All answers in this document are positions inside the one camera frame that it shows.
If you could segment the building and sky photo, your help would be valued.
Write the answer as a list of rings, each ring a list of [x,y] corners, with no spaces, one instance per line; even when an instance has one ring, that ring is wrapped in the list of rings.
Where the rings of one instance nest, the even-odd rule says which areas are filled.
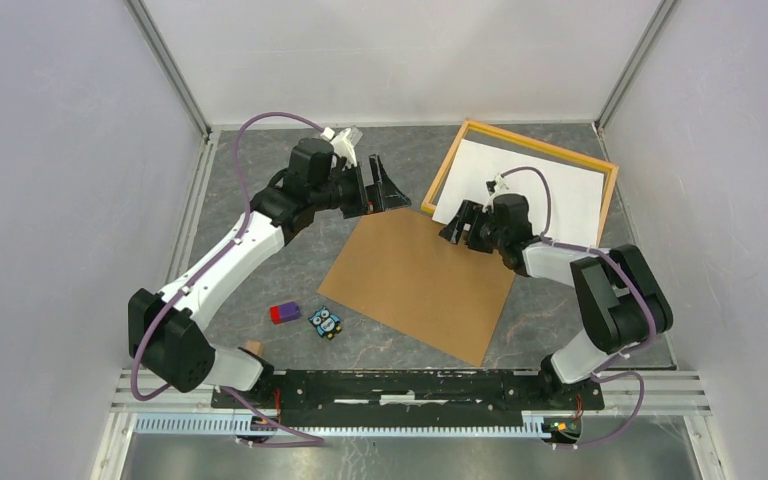
[[[524,166],[533,167],[545,176],[550,200],[546,199],[538,175],[529,170],[507,176],[504,184],[512,193],[522,194],[528,200],[529,220],[534,230],[543,230],[546,212],[550,211],[549,237],[576,245],[598,245],[603,174],[470,140],[463,140],[458,146],[432,220],[449,223],[464,200],[486,205],[490,199],[486,183]]]

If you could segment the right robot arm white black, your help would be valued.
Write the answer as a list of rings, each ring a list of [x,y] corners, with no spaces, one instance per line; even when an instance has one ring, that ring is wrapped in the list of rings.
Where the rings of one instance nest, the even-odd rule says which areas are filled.
[[[534,232],[529,213],[520,194],[502,194],[488,206],[465,200],[439,235],[473,251],[499,254],[518,275],[574,290],[582,328],[544,358],[537,382],[540,400],[562,408],[577,396],[579,385],[597,379],[616,357],[670,330],[674,316],[637,246],[605,250],[551,240]]]

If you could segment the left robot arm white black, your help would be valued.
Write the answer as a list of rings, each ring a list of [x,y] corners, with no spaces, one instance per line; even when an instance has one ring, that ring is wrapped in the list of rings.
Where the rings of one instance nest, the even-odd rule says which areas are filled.
[[[372,182],[349,151],[305,138],[288,165],[257,192],[231,230],[197,263],[158,292],[140,289],[127,307],[132,369],[146,368],[182,393],[201,385],[235,389],[250,407],[274,394],[267,364],[243,348],[213,345],[205,331],[230,295],[267,259],[310,226],[316,213],[338,210],[346,219],[408,207],[377,155]]]

